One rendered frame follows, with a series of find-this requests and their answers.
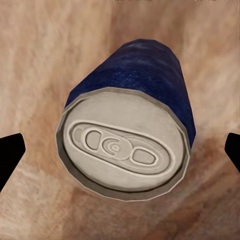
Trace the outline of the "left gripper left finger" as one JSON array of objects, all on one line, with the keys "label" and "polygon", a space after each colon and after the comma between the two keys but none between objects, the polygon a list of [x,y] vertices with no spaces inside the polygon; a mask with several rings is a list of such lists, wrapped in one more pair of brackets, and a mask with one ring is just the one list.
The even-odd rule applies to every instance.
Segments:
[{"label": "left gripper left finger", "polygon": [[0,138],[0,192],[26,151],[21,133]]}]

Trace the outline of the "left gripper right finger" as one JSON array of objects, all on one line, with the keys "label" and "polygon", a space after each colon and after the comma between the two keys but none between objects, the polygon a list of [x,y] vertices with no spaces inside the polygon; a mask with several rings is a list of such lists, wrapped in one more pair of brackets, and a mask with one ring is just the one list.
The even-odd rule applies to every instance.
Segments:
[{"label": "left gripper right finger", "polygon": [[240,172],[240,135],[229,133],[225,142],[224,150]]}]

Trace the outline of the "can of soda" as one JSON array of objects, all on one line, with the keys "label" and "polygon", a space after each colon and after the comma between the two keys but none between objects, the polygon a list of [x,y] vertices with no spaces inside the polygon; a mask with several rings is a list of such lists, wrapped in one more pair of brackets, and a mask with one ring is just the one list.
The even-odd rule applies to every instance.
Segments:
[{"label": "can of soda", "polygon": [[83,187],[124,202],[169,193],[196,136],[180,61],[152,39],[123,44],[70,93],[54,138]]}]

